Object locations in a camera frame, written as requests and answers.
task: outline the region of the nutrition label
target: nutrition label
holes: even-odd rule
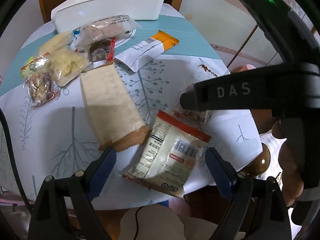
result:
[[[164,138],[167,136],[171,125],[161,119],[156,119],[152,132],[147,141],[147,145],[141,155],[140,161],[131,175],[139,179],[144,179],[149,168],[158,154]]]
[[[127,16],[127,15],[119,15],[119,16],[110,17],[110,18],[113,18],[113,20],[111,20],[110,25],[130,21],[129,16]]]

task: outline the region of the white tablecloth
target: white tablecloth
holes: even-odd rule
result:
[[[161,13],[182,17],[166,4]],[[41,26],[24,46],[53,30],[51,22]],[[161,55],[133,75],[121,66],[117,66],[117,70],[140,115],[151,125],[158,109],[170,112],[176,107],[188,85],[213,78],[197,67],[200,64],[205,64],[218,76],[228,73],[220,59],[177,55]],[[79,169],[84,170],[100,155],[97,151],[99,144],[87,122],[79,78],[61,91],[58,100],[44,106],[31,109],[28,89],[20,85],[0,97],[0,107],[9,125],[21,182],[31,200],[36,199],[45,176],[52,174],[56,179],[68,177]],[[262,151],[249,110],[215,111],[203,130],[212,136],[209,146],[214,146],[236,170]],[[4,135],[2,131],[0,133],[0,185],[19,193]],[[96,210],[137,207],[172,198],[121,177],[128,165],[139,159],[142,150],[143,145],[140,145],[117,154],[116,165],[101,195],[92,202]],[[204,158],[201,158],[184,190],[189,193],[213,183]],[[67,207],[72,207],[69,200]]]

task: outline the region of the brown paper bag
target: brown paper bag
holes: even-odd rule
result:
[[[114,64],[81,73],[81,90],[100,149],[114,146],[122,151],[145,140],[149,129]]]

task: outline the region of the barcode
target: barcode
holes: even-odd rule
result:
[[[146,43],[150,44],[152,43],[153,41],[155,41],[154,38],[147,38],[146,40],[144,40]]]
[[[185,155],[187,155],[190,158],[195,159],[196,158],[196,152],[197,150],[191,147],[187,142],[183,142],[178,140],[176,145],[174,146],[174,149],[178,152],[181,152]]]

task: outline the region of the red packaging edge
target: red packaging edge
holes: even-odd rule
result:
[[[196,137],[206,143],[208,143],[211,139],[210,135],[207,135],[204,132],[201,132],[198,129],[196,129],[190,125],[187,125],[185,123],[178,121],[177,119],[175,119],[174,117],[172,117],[171,115],[169,115],[163,111],[159,111],[157,114],[157,117],[159,117],[161,120],[177,127],[181,131],[184,131],[184,132],[192,135],[193,137]]]
[[[110,42],[110,49],[109,49],[109,53],[107,56],[107,61],[111,61],[113,59],[113,57],[115,55],[115,45],[116,45],[116,38],[113,37]]]

